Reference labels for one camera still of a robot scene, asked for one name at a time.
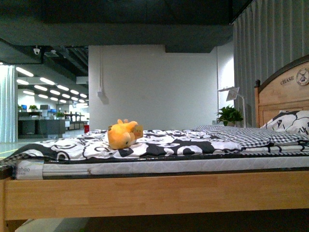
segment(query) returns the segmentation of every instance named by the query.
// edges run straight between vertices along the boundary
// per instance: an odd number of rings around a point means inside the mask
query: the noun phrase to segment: white lamp
[[[246,107],[245,107],[245,97],[239,94],[239,87],[229,87],[219,89],[218,92],[228,91],[226,101],[235,100],[237,96],[240,96],[242,99],[242,113],[243,113],[243,127],[247,127],[247,120],[246,120]]]

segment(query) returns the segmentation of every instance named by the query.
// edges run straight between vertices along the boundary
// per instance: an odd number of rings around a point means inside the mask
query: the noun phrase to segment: black ceiling
[[[80,92],[88,46],[163,44],[166,52],[209,53],[232,40],[248,0],[2,0],[0,61]],[[40,53],[35,55],[33,48]]]

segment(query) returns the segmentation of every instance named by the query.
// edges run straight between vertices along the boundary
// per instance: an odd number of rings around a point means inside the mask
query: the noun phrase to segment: black and white pillow
[[[309,111],[281,111],[261,128],[309,136]]]

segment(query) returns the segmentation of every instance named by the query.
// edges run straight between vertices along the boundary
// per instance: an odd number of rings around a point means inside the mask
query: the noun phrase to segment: stuffed toy
[[[112,149],[123,149],[135,144],[136,137],[134,135],[135,126],[138,124],[136,121],[128,122],[127,119],[122,122],[118,119],[118,124],[109,126],[107,136],[108,142]]]

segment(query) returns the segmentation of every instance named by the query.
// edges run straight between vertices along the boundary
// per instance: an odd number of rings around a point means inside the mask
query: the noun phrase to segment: white mattress
[[[135,161],[86,164],[43,163],[23,160],[18,164],[16,178],[43,179],[52,176],[80,176],[113,174],[161,174],[220,172],[309,167],[309,157],[255,157],[232,159],[197,159],[172,161]]]

